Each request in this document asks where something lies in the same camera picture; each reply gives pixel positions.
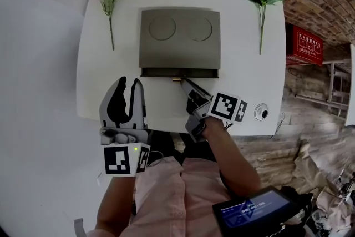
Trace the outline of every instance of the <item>pink shirt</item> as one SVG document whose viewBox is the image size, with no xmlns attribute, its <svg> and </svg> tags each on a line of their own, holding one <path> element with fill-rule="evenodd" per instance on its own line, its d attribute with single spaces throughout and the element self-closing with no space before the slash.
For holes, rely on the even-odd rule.
<svg viewBox="0 0 355 237">
<path fill-rule="evenodd" d="M 221 236 L 212 205 L 227 200 L 217 163 L 186 158 L 181 166 L 166 157 L 137 176 L 137 214 L 121 236 Z M 87 236 L 114 237 L 104 230 Z"/>
</svg>

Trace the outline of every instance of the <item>cable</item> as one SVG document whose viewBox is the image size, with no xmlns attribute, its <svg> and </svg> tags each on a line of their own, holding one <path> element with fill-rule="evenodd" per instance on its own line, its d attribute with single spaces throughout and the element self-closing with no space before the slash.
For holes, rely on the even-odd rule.
<svg viewBox="0 0 355 237">
<path fill-rule="evenodd" d="M 276 134 L 276 133 L 278 132 L 278 130 L 280 129 L 280 127 L 281 127 L 281 125 L 282 125 L 282 122 L 283 122 L 283 120 L 285 119 L 285 116 L 286 116 L 285 112 L 282 112 L 282 114 L 281 114 L 281 122 L 280 122 L 280 124 L 277 126 L 277 129 L 276 129 L 276 131 L 275 131 L 275 134 Z"/>
<path fill-rule="evenodd" d="M 161 154 L 161 158 L 160 158 L 160 160 L 155 160 L 155 161 L 153 161 L 152 163 L 150 163 L 149 165 L 147 165 L 147 167 L 158 165 L 158 164 L 163 160 L 163 158 L 164 158 L 164 154 L 163 154 L 162 152 L 157 151 L 157 150 L 153 150 L 153 151 L 150 151 L 149 153 L 152 153 L 152 152 L 159 152 L 159 153 Z"/>
<path fill-rule="evenodd" d="M 224 128 L 225 129 L 229 129 L 229 127 L 231 127 L 233 124 L 228 124 L 228 122 L 225 122 L 224 120 L 223 120 L 223 126 L 224 126 Z"/>
</svg>

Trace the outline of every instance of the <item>hand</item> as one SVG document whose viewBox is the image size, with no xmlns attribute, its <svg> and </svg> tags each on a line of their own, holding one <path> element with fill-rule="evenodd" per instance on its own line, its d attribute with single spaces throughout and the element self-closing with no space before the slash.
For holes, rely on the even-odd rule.
<svg viewBox="0 0 355 237">
<path fill-rule="evenodd" d="M 205 118 L 205 124 L 206 128 L 202 132 L 202 135 L 207 140 L 211 135 L 218 135 L 220 133 L 226 132 L 226 129 L 223 125 L 223 121 L 220 119 L 214 117 L 207 117 Z"/>
</svg>

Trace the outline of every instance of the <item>gray box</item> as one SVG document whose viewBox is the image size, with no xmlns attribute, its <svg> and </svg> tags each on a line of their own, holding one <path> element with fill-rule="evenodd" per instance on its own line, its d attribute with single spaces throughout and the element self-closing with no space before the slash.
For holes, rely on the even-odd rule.
<svg viewBox="0 0 355 237">
<path fill-rule="evenodd" d="M 218 77 L 221 68 L 219 12 L 142 11 L 139 67 L 142 76 Z"/>
</svg>

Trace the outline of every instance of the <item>person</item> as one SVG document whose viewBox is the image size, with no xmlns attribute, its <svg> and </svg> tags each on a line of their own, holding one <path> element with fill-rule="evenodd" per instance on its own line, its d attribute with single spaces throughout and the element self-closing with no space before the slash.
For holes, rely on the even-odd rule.
<svg viewBox="0 0 355 237">
<path fill-rule="evenodd" d="M 183 153 L 169 133 L 154 132 L 148 160 L 153 166 L 137 177 L 111 180 L 87 236 L 221 236 L 212 205 L 253 194 L 261 182 L 223 122 L 208 117 L 205 124 L 206 142 L 181 134 Z M 136 216 L 129 225 L 135 188 Z"/>
</svg>

